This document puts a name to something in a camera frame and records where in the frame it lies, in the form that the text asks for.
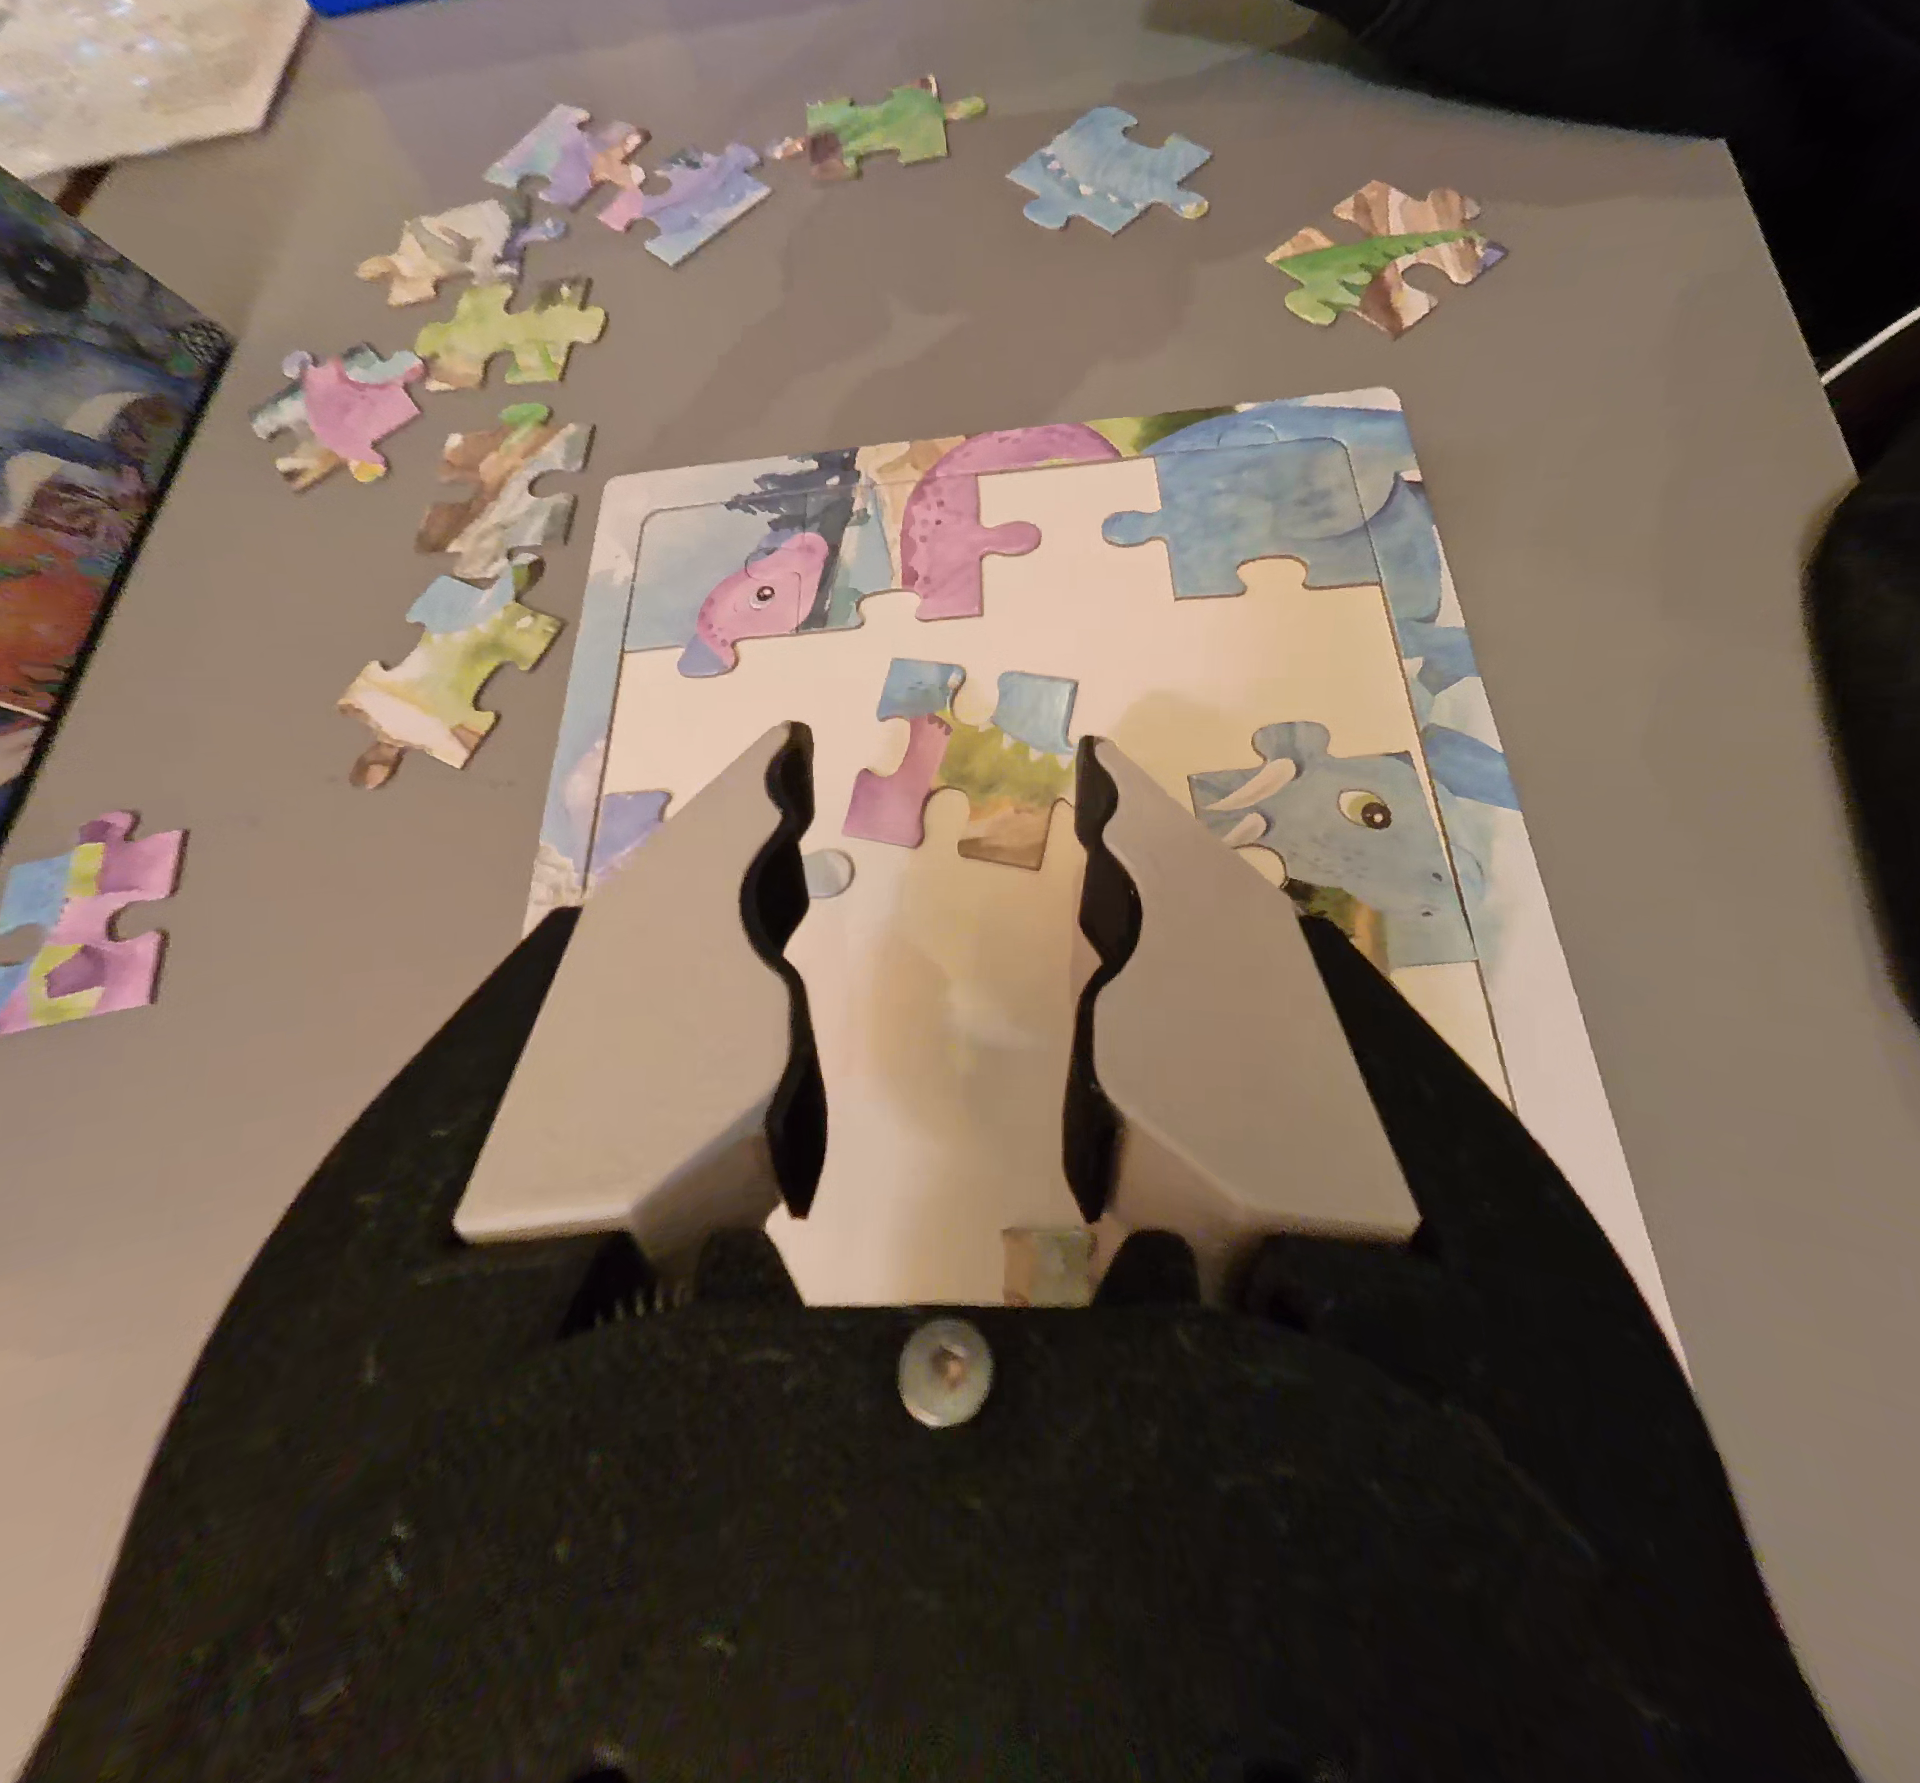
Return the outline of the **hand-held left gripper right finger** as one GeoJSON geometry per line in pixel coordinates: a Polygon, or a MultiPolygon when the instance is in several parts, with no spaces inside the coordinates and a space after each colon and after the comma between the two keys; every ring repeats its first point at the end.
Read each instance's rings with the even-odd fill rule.
{"type": "Polygon", "coordinates": [[[1078,745],[1071,821],[1062,1157],[1098,1265],[1139,1231],[1199,1267],[1283,1233],[1407,1243],[1417,1205],[1292,899],[1111,739],[1078,745]]]}

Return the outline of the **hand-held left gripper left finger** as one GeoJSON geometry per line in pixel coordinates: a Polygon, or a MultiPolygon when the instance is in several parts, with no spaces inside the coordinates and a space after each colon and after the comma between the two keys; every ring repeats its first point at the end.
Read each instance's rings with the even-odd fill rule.
{"type": "Polygon", "coordinates": [[[624,1231],[687,1267],[803,1219],[828,1095],[788,943],[808,911],[812,733],[780,721],[593,881],[452,1223],[467,1243],[624,1231]]]}

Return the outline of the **dinosaur puzzle board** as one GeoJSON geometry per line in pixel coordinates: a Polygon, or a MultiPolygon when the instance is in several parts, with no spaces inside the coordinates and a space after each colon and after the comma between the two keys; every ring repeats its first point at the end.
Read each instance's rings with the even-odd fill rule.
{"type": "MultiPolygon", "coordinates": [[[[1386,387],[1261,403],[1275,401],[1395,407],[1413,439],[1386,387]]],[[[1435,519],[1444,595],[1429,621],[1395,617],[1379,585],[1312,589],[1290,557],[1241,565],[1239,595],[1175,597],[1161,543],[1101,537],[1107,515],[1157,505],[1153,441],[1247,405],[612,477],[573,625],[530,917],[584,895],[605,791],[665,789],[665,821],[773,721],[803,721],[815,787],[805,839],[810,851],[843,849],[853,881],[810,909],[794,943],[830,1133],[812,1219],[783,1221],[780,1241],[813,1299],[985,1299],[1004,1225],[1073,1215],[1059,1115],[1084,859],[1068,801],[1033,873],[962,857],[967,803],[952,791],[927,803],[917,847],[845,833],[857,773],[889,771],[904,749],[906,727],[876,715],[889,663],[962,665],[956,707],[972,721],[995,711],[1004,671],[1073,679],[1070,745],[1116,739],[1191,817],[1188,775],[1255,765],[1251,739],[1267,723],[1322,723],[1342,755],[1402,751],[1450,853],[1475,959],[1386,977],[1518,1107],[1673,1335],[1435,519]],[[708,679],[683,677],[669,651],[624,649],[651,513],[848,495],[856,473],[919,479],[962,445],[1000,451],[1000,467],[977,475],[980,519],[1041,531],[1033,553],[984,561],[982,615],[917,621],[915,595],[868,595],[859,627],[749,643],[708,679]]]]}

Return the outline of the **yellow green pink puzzle piece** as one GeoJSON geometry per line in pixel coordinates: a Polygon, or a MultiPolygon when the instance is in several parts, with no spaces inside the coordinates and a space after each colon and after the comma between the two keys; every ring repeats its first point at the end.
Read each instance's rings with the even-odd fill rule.
{"type": "Polygon", "coordinates": [[[887,665],[876,717],[906,727],[904,749],[889,771],[857,773],[843,831],[917,847],[930,801],[952,791],[967,803],[957,853],[1033,873],[1044,865],[1052,813],[1073,791],[1078,681],[1004,671],[985,721],[957,713],[963,681],[953,663],[898,657],[887,665]]]}

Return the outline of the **green tail brown puzzle piece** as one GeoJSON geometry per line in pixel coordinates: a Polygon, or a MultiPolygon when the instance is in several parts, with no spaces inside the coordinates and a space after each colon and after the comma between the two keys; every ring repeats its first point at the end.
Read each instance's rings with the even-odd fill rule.
{"type": "Polygon", "coordinates": [[[1453,285],[1469,285],[1508,255],[1475,227],[1475,199],[1453,187],[1411,195],[1376,179],[1331,213],[1350,223],[1345,241],[1301,227],[1263,257],[1290,281],[1283,305],[1314,327],[1353,313],[1382,335],[1399,337],[1433,307],[1432,293],[1407,281],[1410,267],[1426,265],[1453,285]]]}

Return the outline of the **lavender blue puzzle piece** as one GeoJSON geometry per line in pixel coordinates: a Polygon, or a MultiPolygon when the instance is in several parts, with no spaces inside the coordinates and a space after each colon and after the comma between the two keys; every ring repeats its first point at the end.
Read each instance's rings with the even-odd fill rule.
{"type": "Polygon", "coordinates": [[[743,141],[717,153],[682,149],[656,169],[632,163],[596,221],[614,233],[650,225],[641,247],[658,261],[678,265],[771,193],[759,175],[762,163],[762,153],[743,141]]]}

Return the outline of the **blue spiked puzzle piece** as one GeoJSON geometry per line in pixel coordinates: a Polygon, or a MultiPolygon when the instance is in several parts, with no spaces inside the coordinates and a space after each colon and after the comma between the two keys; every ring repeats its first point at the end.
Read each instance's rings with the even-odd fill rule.
{"type": "Polygon", "coordinates": [[[1209,149],[1184,135],[1144,145],[1131,137],[1136,125],[1120,107],[1089,109],[1011,167],[1005,179],[1028,195],[1021,217],[1050,231],[1080,219],[1116,235],[1151,207],[1181,219],[1208,215],[1188,175],[1209,163],[1209,149]]]}

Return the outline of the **pink lavender puzzle piece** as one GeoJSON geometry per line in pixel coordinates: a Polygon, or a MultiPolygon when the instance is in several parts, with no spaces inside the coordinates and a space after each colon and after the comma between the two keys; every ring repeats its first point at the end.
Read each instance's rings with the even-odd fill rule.
{"type": "Polygon", "coordinates": [[[637,537],[622,645],[708,679],[749,643],[856,629],[856,533],[852,497],[834,489],[664,507],[637,537]]]}

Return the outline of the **purple blue yellow puzzle piece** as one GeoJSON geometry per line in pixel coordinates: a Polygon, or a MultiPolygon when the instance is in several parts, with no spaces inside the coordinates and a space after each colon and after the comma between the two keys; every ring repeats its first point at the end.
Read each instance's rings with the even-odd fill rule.
{"type": "Polygon", "coordinates": [[[186,833],[138,835],[132,811],[79,825],[61,855],[18,863],[1,891],[1,933],[35,949],[1,967],[1,1031],[61,1027],[153,1003],[166,937],[120,935],[118,915],[172,897],[186,833]]]}

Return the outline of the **plain blue corner puzzle piece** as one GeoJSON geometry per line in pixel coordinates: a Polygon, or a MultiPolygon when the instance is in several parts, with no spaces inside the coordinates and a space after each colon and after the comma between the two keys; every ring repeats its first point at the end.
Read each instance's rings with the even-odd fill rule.
{"type": "Polygon", "coordinates": [[[1101,523],[1114,547],[1161,543],[1175,597],[1239,595],[1241,565],[1287,557],[1312,589],[1379,585],[1402,619],[1442,605],[1442,549],[1404,413],[1253,403],[1148,449],[1157,505],[1101,523]]]}

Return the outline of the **grey blue puzzle piece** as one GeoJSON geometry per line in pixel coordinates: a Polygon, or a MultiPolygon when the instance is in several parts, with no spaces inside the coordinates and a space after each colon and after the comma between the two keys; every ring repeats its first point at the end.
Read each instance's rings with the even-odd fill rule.
{"type": "Polygon", "coordinates": [[[901,581],[904,517],[915,487],[913,475],[853,475],[845,509],[830,509],[823,521],[840,531],[808,615],[808,631],[859,627],[868,595],[915,595],[915,587],[901,581]]]}

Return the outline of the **scattered loose puzzle pieces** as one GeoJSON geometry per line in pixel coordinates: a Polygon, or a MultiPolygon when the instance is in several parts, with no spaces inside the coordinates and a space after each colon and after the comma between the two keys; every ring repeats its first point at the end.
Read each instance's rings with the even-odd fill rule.
{"type": "MultiPolygon", "coordinates": [[[[810,103],[803,135],[751,147],[763,163],[803,161],[817,179],[849,179],[879,155],[899,163],[942,159],[947,127],[985,107],[980,95],[945,99],[938,79],[923,75],[866,105],[845,97],[810,103]]],[[[358,483],[383,479],[389,463],[382,447],[420,417],[420,397],[480,389],[495,357],[514,385],[560,381],[569,355],[602,339],[608,315],[591,303],[588,277],[522,291],[527,249],[560,241],[569,227],[563,215],[538,211],[575,211],[596,191],[609,191],[609,201],[648,139],[635,123],[596,123],[589,111],[553,105],[488,165],[492,195],[410,217],[386,253],[363,259],[354,275],[380,285],[387,307],[429,305],[446,283],[455,283],[457,295],[447,315],[422,325],[393,353],[356,345],[282,359],[282,387],[249,415],[260,441],[285,439],[274,451],[280,479],[299,493],[341,469],[358,483]]],[[[548,507],[532,495],[533,461],[561,445],[586,449],[588,435],[568,435],[545,407],[519,403],[499,415],[489,449],[462,461],[462,445],[447,443],[454,477],[465,471],[472,479],[472,501],[462,505],[463,513],[429,513],[417,545],[449,553],[462,585],[492,585],[505,575],[507,601],[515,601],[517,567],[527,559],[538,567],[538,549],[558,533],[550,523],[565,521],[556,507],[569,505],[553,497],[548,507]]],[[[462,767],[493,721],[473,713],[470,689],[449,691],[452,713],[441,719],[416,701],[396,703],[371,675],[359,683],[343,699],[343,709],[367,727],[367,745],[350,771],[354,787],[382,787],[410,753],[462,767]]]]}

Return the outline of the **illustrated puzzle box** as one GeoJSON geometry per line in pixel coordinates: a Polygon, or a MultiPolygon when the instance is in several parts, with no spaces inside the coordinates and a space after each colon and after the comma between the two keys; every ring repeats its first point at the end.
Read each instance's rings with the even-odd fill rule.
{"type": "Polygon", "coordinates": [[[11,823],[228,329],[1,177],[1,819],[11,823]]]}

